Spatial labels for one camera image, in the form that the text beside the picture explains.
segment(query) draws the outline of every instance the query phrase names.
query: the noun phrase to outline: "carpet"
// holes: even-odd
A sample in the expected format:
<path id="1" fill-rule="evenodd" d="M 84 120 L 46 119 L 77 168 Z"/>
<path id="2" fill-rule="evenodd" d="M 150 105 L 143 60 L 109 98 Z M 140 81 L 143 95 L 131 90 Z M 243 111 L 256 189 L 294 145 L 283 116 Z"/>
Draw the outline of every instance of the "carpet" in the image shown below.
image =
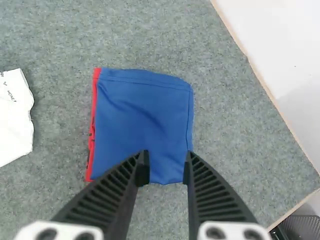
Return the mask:
<path id="1" fill-rule="evenodd" d="M 209 0 L 0 0 L 0 69 L 33 92 L 33 152 L 0 168 L 0 239 L 50 219 L 84 186 L 94 67 L 145 69 L 194 90 L 194 151 L 265 227 L 318 173 Z M 139 190 L 128 239 L 188 239 L 187 188 Z"/>

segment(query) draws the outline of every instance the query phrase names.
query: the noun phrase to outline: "white cloth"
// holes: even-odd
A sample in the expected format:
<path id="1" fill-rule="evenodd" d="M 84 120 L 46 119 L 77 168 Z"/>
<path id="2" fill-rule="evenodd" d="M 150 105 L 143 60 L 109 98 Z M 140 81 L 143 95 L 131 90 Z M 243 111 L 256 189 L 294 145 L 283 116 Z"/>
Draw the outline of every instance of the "white cloth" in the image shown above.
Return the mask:
<path id="1" fill-rule="evenodd" d="M 0 167 L 32 151 L 34 97 L 20 68 L 0 72 Z"/>

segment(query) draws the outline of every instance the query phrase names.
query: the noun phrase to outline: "blue shorts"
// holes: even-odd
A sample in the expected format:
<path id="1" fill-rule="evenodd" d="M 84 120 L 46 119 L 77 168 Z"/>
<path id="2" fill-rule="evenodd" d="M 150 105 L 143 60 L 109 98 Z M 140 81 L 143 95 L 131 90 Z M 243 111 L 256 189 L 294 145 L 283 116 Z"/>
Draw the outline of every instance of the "blue shorts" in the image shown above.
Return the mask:
<path id="1" fill-rule="evenodd" d="M 150 182 L 183 180 L 193 149 L 193 90 L 174 76 L 102 68 L 97 82 L 91 179 L 141 150 L 149 151 Z"/>

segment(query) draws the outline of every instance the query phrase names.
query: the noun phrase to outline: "white wall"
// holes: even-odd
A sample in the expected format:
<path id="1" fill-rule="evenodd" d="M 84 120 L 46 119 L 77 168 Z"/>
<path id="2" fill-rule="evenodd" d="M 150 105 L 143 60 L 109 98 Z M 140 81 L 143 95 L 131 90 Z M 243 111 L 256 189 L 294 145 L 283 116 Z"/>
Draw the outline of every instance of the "white wall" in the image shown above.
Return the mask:
<path id="1" fill-rule="evenodd" d="M 320 1 L 211 1 L 320 172 Z"/>

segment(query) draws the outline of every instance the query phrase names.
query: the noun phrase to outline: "red stripe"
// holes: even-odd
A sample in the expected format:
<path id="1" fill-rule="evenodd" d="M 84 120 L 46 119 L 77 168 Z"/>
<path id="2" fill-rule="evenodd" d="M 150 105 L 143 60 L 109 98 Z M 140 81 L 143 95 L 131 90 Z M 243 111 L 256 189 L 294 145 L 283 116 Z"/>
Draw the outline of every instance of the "red stripe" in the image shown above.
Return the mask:
<path id="1" fill-rule="evenodd" d="M 89 162 L 87 163 L 87 168 L 85 171 L 85 181 L 92 182 L 91 173 L 92 173 L 92 165 L 94 162 L 94 154 L 95 154 L 95 116 L 96 116 L 96 106 L 97 106 L 97 83 L 101 73 L 101 68 L 96 67 L 93 70 L 92 77 L 92 106 L 91 106 L 91 120 L 90 120 L 90 128 L 89 128 L 89 138 L 88 138 L 88 148 L 89 148 Z"/>

